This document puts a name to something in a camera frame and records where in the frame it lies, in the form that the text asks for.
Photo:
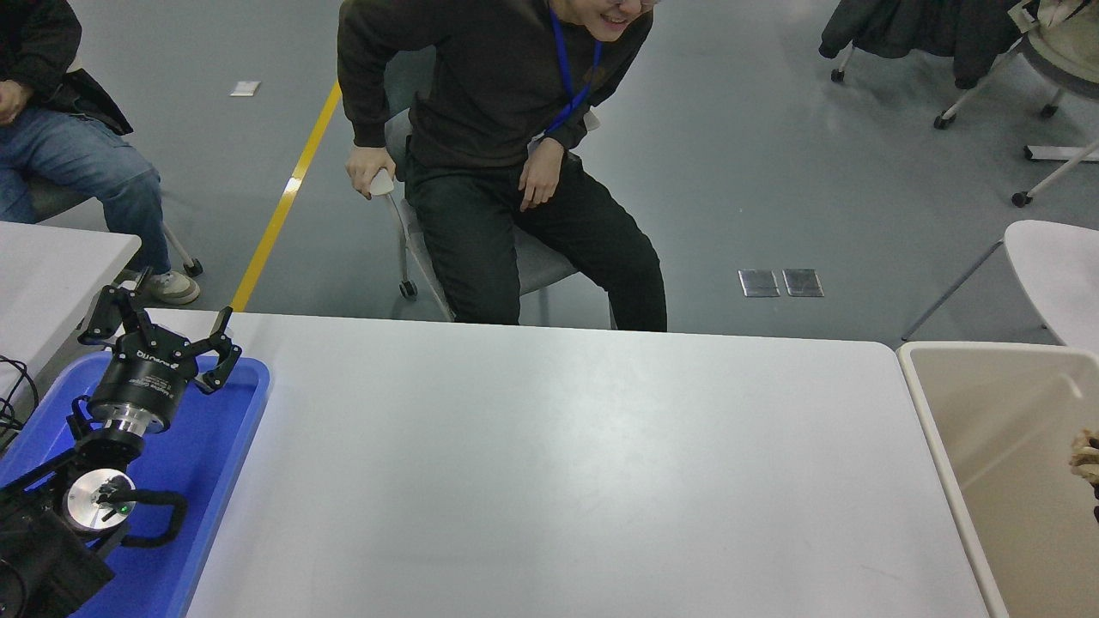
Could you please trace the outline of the person's right hand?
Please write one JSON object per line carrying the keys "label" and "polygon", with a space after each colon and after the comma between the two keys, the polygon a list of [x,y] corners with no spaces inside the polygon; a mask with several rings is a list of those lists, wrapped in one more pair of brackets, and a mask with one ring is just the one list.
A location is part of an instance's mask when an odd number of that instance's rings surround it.
{"label": "person's right hand", "polygon": [[345,172],[354,191],[365,199],[373,199],[371,183],[380,172],[386,172],[393,181],[397,165],[385,146],[353,146],[345,163]]}

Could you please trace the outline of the person's left hand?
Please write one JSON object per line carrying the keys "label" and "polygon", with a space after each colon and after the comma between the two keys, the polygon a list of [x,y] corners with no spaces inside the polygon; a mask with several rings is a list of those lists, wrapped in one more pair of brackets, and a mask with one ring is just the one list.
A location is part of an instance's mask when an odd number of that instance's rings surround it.
{"label": "person's left hand", "polygon": [[560,184],[560,167],[565,148],[555,137],[539,137],[528,148],[528,158],[519,176],[519,192],[522,194],[519,211],[546,205]]}

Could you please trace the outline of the person's hand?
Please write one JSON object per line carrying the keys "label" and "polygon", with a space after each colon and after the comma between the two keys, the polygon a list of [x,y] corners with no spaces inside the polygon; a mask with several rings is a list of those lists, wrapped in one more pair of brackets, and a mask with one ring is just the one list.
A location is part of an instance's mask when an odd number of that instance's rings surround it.
{"label": "person's hand", "polygon": [[8,126],[15,122],[33,98],[34,90],[24,82],[0,82],[0,125]]}

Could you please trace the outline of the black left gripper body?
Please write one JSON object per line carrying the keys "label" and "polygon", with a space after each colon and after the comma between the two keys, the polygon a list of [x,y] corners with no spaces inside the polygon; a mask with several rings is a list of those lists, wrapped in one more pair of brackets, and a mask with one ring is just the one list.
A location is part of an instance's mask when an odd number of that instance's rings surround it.
{"label": "black left gripper body", "polygon": [[197,375],[190,341],[171,331],[144,340],[138,332],[119,336],[112,358],[88,402],[88,412],[103,424],[124,412],[142,412],[149,426],[170,426],[185,388]]}

